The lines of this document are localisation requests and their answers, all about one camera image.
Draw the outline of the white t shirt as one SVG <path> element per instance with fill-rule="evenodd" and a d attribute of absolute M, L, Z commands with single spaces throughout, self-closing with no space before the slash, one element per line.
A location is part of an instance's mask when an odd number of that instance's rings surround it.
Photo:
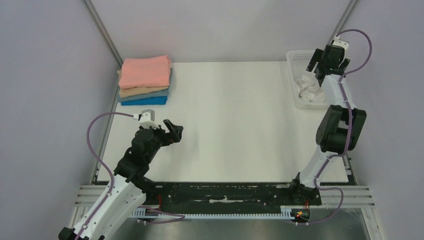
<path fill-rule="evenodd" d="M 303 74 L 294 80 L 299 90 L 298 97 L 304 102 L 324 103 L 327 98 L 314 75 Z"/>

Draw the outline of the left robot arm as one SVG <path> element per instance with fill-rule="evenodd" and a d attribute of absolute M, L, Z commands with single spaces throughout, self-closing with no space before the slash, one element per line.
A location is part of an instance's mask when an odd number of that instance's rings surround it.
<path fill-rule="evenodd" d="M 79 222 L 60 231 L 60 240 L 105 240 L 136 208 L 156 200 L 156 184 L 145 175 L 160 148 L 180 142 L 184 130 L 168 119 L 163 123 L 167 130 L 153 121 L 140 123 L 106 189 Z"/>

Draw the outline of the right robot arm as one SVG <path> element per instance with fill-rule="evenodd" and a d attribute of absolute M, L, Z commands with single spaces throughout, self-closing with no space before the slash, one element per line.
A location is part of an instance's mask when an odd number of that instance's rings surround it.
<path fill-rule="evenodd" d="M 319 198 L 327 167 L 355 148 L 367 118 L 367 113 L 353 104 L 345 73 L 350 60 L 345 58 L 345 51 L 342 46 L 327 44 L 315 50 L 306 68 L 314 72 L 329 107 L 317 128 L 317 148 L 311 160 L 289 185 L 288 196 L 295 204 Z"/>

